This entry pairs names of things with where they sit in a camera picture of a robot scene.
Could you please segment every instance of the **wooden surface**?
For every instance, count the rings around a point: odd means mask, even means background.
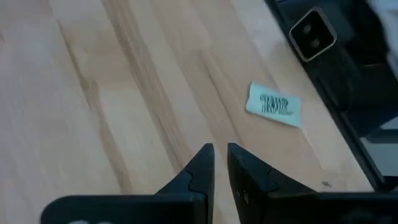
[[[252,80],[301,97],[303,128],[247,114]],[[261,0],[0,0],[0,223],[153,194],[206,142],[214,223],[239,223],[227,142],[315,190],[372,190]]]

